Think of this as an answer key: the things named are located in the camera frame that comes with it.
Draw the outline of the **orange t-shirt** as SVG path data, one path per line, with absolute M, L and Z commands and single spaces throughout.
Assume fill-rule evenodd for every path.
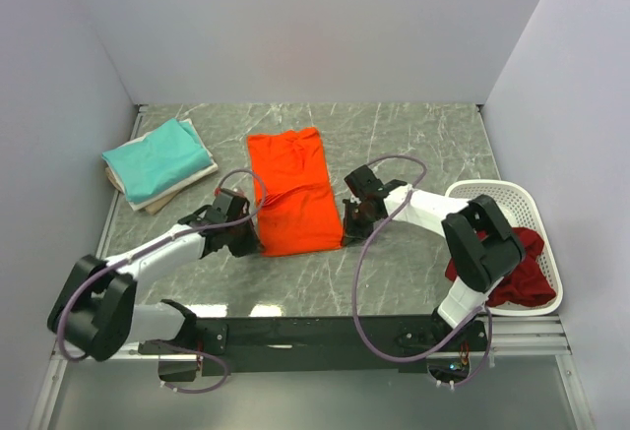
M 343 227 L 319 131 L 308 127 L 247 138 L 258 232 L 267 257 L 341 247 Z

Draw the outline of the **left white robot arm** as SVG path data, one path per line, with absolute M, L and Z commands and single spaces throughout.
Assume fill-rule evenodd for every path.
M 140 285 L 224 247 L 236 258 L 261 251 L 253 224 L 256 213 L 242 193 L 219 188 L 211 204 L 181 218 L 157 238 L 109 258 L 82 257 L 47 319 L 60 354 L 71 362 L 110 358 L 137 328 L 140 312 L 135 300 Z

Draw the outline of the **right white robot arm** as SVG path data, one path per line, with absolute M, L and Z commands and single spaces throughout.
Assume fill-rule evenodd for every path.
M 467 337 L 469 314 L 526 258 L 523 243 L 498 204 L 488 195 L 455 199 L 402 180 L 385 183 L 367 165 L 347 175 L 345 183 L 352 197 L 344 200 L 343 247 L 367 240 L 386 219 L 445 239 L 456 278 L 433 313 L 431 330 L 437 346 L 457 348 Z

